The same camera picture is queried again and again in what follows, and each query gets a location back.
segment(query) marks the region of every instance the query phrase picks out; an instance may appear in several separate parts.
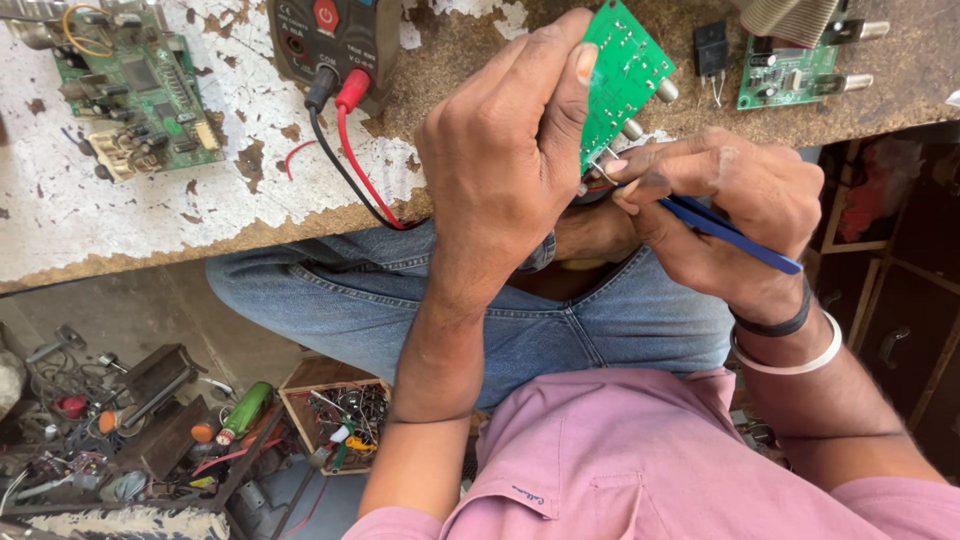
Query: red power button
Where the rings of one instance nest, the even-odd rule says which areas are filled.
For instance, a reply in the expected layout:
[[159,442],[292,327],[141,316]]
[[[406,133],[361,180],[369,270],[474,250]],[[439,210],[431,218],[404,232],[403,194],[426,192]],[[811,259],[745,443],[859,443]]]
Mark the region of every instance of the red power button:
[[337,7],[333,5],[333,0],[317,0],[313,5],[313,14],[317,15],[317,26],[322,30],[331,34],[337,30],[340,15],[337,14]]

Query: green bottle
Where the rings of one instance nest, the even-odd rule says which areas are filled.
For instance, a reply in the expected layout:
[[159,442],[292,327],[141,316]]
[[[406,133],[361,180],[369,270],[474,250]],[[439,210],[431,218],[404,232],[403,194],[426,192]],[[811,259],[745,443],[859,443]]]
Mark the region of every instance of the green bottle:
[[224,421],[224,428],[217,433],[217,443],[228,446],[236,437],[246,435],[256,426],[263,411],[270,407],[273,400],[274,388],[269,383],[254,383]]

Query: yellow wire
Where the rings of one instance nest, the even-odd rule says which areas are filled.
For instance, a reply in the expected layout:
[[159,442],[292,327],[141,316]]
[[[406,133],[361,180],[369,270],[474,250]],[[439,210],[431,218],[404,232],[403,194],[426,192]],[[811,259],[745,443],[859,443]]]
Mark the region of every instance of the yellow wire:
[[[66,36],[67,40],[70,41],[71,43],[73,43],[73,46],[74,46],[74,47],[77,47],[78,49],[80,49],[81,51],[87,53],[87,54],[90,55],[91,57],[98,57],[98,58],[110,58],[110,57],[112,57],[112,56],[113,56],[113,51],[109,50],[109,47],[107,47],[106,45],[104,45],[104,44],[101,43],[100,41],[97,41],[97,40],[94,40],[94,39],[88,39],[88,38],[86,38],[86,37],[73,37],[73,34],[70,32],[70,23],[69,23],[69,21],[67,20],[67,18],[70,16],[71,13],[75,12],[75,11],[76,11],[77,9],[79,9],[79,8],[90,8],[90,9],[92,9],[93,11],[103,13],[103,14],[106,15],[106,16],[110,16],[110,12],[108,12],[108,11],[106,11],[106,10],[101,10],[100,8],[98,8],[98,7],[96,7],[96,6],[92,5],[92,4],[74,4],[73,6],[70,6],[69,8],[67,8],[67,10],[66,10],[65,12],[63,12],[63,34]],[[106,53],[97,53],[97,52],[91,51],[90,49],[87,49],[86,47],[82,46],[78,41],[83,41],[83,42],[86,42],[86,43],[95,43],[95,44],[103,47],[104,50],[106,50],[107,52],[106,52]]]

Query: drawer handle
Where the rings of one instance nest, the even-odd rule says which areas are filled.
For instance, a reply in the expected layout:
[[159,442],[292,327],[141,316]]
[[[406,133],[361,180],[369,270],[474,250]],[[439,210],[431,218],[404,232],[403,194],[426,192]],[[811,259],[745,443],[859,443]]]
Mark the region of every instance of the drawer handle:
[[897,369],[897,361],[890,359],[890,354],[894,351],[894,345],[908,335],[910,335],[910,329],[900,327],[888,333],[887,336],[883,338],[883,342],[880,343],[880,360],[882,360],[889,369]]
[[840,289],[833,289],[833,292],[825,296],[820,301],[820,306],[823,308],[824,311],[827,311],[828,309],[830,309],[830,304],[833,304],[837,300],[840,300],[840,297],[842,296],[843,296],[843,292]]

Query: multimeter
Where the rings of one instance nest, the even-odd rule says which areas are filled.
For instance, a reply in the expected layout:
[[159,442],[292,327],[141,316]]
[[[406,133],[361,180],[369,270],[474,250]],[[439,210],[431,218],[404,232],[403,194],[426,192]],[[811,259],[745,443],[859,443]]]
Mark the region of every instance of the multimeter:
[[276,69],[310,85],[321,66],[370,75],[359,107],[377,116],[393,92],[402,0],[267,0]]

